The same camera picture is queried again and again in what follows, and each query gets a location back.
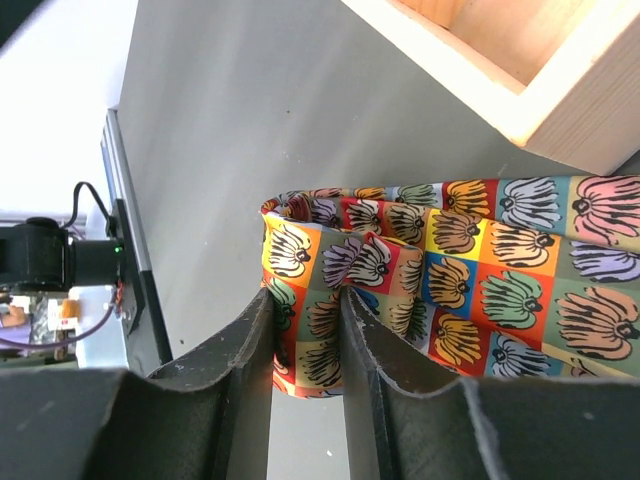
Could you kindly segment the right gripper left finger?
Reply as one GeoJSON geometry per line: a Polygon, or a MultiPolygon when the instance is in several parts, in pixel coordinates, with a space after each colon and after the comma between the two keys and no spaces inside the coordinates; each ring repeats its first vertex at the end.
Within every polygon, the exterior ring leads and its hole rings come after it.
{"type": "Polygon", "coordinates": [[[224,329],[148,377],[4,371],[2,477],[265,478],[273,316],[261,290],[224,329]]]}

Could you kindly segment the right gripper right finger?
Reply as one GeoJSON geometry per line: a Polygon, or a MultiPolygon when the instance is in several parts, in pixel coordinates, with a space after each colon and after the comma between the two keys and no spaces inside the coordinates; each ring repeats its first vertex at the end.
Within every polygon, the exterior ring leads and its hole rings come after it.
{"type": "Polygon", "coordinates": [[[354,479],[635,479],[639,385],[462,377],[384,326],[352,289],[340,356],[354,479]]]}

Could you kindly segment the colourful banana print tie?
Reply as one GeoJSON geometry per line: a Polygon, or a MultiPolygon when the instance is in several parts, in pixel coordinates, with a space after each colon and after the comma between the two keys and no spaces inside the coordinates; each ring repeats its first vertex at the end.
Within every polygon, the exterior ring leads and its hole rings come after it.
{"type": "Polygon", "coordinates": [[[459,374],[639,374],[635,176],[291,191],[261,214],[286,394],[340,392],[347,287],[459,374]]]}

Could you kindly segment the wooden eight-compartment box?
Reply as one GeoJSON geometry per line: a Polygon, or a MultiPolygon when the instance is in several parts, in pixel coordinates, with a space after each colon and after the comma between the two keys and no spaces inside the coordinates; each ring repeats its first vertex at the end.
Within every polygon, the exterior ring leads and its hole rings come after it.
{"type": "Polygon", "coordinates": [[[506,139],[609,174],[639,149],[635,1],[353,1],[506,139]]]}

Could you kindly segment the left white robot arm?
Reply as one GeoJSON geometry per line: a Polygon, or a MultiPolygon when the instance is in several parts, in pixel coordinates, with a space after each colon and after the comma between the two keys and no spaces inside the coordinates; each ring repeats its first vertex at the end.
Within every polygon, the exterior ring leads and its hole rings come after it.
{"type": "Polygon", "coordinates": [[[34,217],[1,229],[1,291],[66,293],[115,285],[125,268],[117,239],[75,240],[54,220],[34,217]]]}

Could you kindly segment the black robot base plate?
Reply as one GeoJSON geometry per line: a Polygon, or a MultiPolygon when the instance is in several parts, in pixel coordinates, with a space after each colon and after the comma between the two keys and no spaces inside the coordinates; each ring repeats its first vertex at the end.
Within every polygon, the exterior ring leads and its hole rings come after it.
{"type": "Polygon", "coordinates": [[[101,149],[114,218],[114,231],[124,246],[118,318],[129,368],[148,376],[173,360],[168,333],[152,272],[133,181],[118,122],[118,112],[106,113],[101,149]]]}

